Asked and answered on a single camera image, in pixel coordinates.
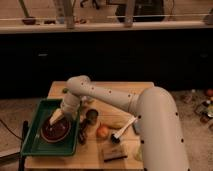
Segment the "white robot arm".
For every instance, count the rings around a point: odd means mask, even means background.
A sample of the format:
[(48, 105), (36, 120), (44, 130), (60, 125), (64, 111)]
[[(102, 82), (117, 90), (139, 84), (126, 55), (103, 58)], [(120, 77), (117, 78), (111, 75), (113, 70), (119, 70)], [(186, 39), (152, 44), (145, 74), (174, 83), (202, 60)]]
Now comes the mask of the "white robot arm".
[(142, 161), (146, 171), (191, 171), (179, 113), (171, 94), (153, 86), (140, 94), (100, 87), (86, 75), (71, 77), (62, 99), (62, 115), (74, 119), (88, 96), (138, 118)]

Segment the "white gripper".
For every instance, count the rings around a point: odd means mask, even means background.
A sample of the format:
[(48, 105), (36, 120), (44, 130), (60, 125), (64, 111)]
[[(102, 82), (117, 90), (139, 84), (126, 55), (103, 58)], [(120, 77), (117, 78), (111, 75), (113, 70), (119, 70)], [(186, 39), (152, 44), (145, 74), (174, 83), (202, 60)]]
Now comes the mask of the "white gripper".
[(68, 120), (76, 119), (79, 107), (80, 98), (71, 93), (66, 94), (62, 99), (60, 107), (51, 115), (49, 119), (50, 125), (54, 125), (63, 118), (67, 118)]

